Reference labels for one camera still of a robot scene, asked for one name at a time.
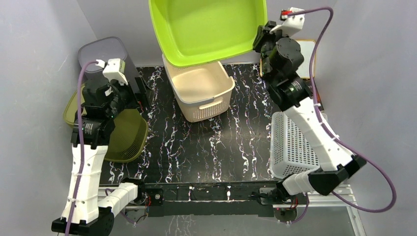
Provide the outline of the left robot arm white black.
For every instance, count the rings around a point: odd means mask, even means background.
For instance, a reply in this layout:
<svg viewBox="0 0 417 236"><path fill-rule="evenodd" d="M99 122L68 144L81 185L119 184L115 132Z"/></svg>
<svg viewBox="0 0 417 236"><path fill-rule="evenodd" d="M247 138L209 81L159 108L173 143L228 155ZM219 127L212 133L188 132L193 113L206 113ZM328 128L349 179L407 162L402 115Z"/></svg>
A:
<svg viewBox="0 0 417 236"><path fill-rule="evenodd" d="M100 199L103 162L136 159L145 146L148 124L138 112L133 84L126 79L90 82L80 86L76 95L69 192L51 230L66 236L107 236L128 204L148 203L150 196L142 180L127 177Z"/></svg>

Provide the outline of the lime green plastic basin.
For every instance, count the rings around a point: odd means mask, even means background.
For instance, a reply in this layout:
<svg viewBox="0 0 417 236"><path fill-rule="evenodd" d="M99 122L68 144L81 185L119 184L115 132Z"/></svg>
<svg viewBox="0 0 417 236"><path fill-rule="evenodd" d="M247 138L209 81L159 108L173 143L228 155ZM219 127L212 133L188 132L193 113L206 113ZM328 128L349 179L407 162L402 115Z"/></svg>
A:
<svg viewBox="0 0 417 236"><path fill-rule="evenodd" d="M268 20L265 0L150 0L149 12L162 54L176 67L252 51Z"/></svg>

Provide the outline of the pale green colander basket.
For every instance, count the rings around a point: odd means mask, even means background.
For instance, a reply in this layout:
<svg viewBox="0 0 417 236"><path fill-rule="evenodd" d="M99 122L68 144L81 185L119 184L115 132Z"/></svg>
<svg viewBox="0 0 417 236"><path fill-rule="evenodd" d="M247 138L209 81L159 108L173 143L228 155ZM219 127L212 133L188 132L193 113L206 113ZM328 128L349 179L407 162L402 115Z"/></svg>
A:
<svg viewBox="0 0 417 236"><path fill-rule="evenodd" d="M271 118L269 170L283 179L319 167L319 160L302 132L283 112Z"/></svg>

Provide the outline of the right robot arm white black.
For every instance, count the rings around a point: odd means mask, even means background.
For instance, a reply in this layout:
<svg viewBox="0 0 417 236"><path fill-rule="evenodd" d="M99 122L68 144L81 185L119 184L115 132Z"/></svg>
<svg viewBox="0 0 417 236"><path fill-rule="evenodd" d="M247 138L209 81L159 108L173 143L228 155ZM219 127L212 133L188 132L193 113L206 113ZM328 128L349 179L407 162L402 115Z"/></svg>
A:
<svg viewBox="0 0 417 236"><path fill-rule="evenodd" d="M316 191L328 195L367 162L323 129L326 121L315 110L310 88L296 73L304 61L300 45L280 29L271 32L276 26L276 22L268 21L257 29L253 50L260 54L260 76L272 101L295 123L319 159L316 170L286 176L267 196L288 204L300 193Z"/></svg>

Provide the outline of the olive green slatted bin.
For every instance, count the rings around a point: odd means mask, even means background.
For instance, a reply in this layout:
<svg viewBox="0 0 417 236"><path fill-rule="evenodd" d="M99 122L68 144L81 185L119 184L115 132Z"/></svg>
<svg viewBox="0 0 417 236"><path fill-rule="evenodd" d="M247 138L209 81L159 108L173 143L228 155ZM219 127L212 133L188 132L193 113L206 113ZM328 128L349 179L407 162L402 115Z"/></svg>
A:
<svg viewBox="0 0 417 236"><path fill-rule="evenodd" d="M148 136L148 123L137 109L126 109L114 120L105 161L132 162L142 153Z"/></svg>

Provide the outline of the grey slatted bin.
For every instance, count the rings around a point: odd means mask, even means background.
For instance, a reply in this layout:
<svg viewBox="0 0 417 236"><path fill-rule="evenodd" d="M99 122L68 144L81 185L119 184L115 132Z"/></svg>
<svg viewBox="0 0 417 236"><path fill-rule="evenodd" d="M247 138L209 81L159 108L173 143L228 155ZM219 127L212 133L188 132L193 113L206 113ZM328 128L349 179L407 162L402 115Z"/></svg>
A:
<svg viewBox="0 0 417 236"><path fill-rule="evenodd" d="M87 62L101 59L108 61L109 59L122 59L125 62L123 74L128 80L129 85L135 94L140 94L140 86L137 84L136 78L140 77L133 60L131 59L126 47L121 39L115 36L106 37L84 45L78 51L78 61L80 66L84 66Z"/></svg>

